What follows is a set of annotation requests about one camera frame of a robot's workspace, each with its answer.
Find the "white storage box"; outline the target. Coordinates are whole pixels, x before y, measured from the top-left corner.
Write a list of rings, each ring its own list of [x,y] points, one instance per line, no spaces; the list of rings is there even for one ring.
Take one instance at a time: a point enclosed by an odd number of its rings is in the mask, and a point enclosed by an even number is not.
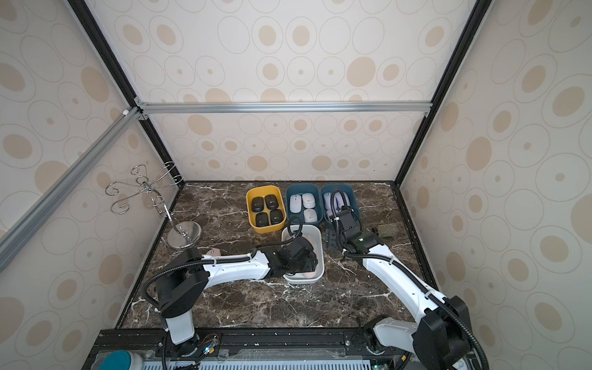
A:
[[[318,263],[315,268],[315,272],[318,274],[314,279],[297,279],[296,274],[289,275],[285,274],[284,279],[291,285],[313,285],[320,281],[322,276],[325,274],[325,261],[322,246],[322,233],[319,228],[314,225],[305,224],[302,228],[302,236],[306,238],[313,246],[314,253],[316,254]]]

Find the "black mouse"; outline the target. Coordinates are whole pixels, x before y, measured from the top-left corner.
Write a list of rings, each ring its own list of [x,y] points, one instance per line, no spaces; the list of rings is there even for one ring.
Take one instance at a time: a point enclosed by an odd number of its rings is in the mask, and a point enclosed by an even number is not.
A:
[[[275,209],[269,213],[270,223],[272,225],[280,224],[284,221],[285,216],[281,209]]]
[[[274,194],[268,194],[264,197],[266,208],[270,211],[277,210],[279,208],[279,202]]]
[[[255,226],[257,228],[266,228],[270,225],[268,213],[260,212],[255,215]]]
[[[263,197],[253,197],[251,200],[251,211],[254,213],[263,212],[265,209],[265,199]]]

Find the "purple mouse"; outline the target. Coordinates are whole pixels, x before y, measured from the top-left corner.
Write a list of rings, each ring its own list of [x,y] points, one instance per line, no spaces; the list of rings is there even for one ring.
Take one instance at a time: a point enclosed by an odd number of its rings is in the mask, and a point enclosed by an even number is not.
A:
[[[331,211],[332,209],[335,209],[335,205],[331,202],[331,193],[326,192],[323,194],[323,201],[324,201],[324,205],[325,205],[325,209],[327,211]]]
[[[338,191],[335,195],[335,204],[339,210],[341,210],[343,207],[350,207],[351,202],[349,200],[348,194]]]

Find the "yellow storage box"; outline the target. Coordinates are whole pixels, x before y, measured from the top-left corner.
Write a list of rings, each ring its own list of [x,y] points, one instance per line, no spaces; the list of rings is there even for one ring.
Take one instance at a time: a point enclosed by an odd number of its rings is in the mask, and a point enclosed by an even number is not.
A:
[[[279,202],[279,209],[282,210],[282,212],[284,213],[285,219],[282,223],[280,224],[276,224],[276,225],[272,225],[270,223],[270,225],[266,228],[257,228],[255,226],[255,215],[256,213],[251,211],[251,200],[253,197],[265,197],[268,194],[274,194]],[[263,186],[263,187],[255,187],[253,189],[250,189],[247,193],[246,193],[246,202],[247,202],[247,206],[248,206],[248,217],[249,217],[249,222],[251,227],[254,229],[254,231],[258,234],[268,234],[271,232],[276,232],[276,231],[280,231],[284,226],[285,226],[285,222],[287,220],[287,211],[285,210],[285,206],[284,206],[284,202],[283,202],[283,198],[282,198],[282,194],[279,190],[278,187],[276,186],[272,186],[272,185],[268,185],[268,186]],[[268,208],[266,208],[265,205],[265,209],[264,211],[265,213],[270,213],[270,210],[268,210]]]

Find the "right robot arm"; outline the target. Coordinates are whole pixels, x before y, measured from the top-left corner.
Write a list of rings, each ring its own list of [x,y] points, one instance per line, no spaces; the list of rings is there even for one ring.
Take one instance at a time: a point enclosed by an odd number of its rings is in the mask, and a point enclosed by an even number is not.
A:
[[[427,369],[454,369],[457,362],[474,352],[480,368],[490,368],[461,298],[449,298],[425,283],[382,239],[363,228],[352,209],[334,211],[331,223],[342,254],[374,274],[413,316],[414,322],[389,317],[378,320],[371,327],[371,335],[379,348],[411,352]]]

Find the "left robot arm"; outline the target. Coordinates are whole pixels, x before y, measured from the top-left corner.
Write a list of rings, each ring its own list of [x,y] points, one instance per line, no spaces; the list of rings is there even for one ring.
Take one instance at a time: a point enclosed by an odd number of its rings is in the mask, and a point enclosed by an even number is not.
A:
[[[314,272],[319,258],[302,236],[255,247],[247,254],[212,256],[196,248],[180,253],[141,287],[143,299],[160,314],[167,350],[176,357],[191,356],[202,346],[197,340],[192,309],[208,288],[231,282],[262,281],[286,274]]]

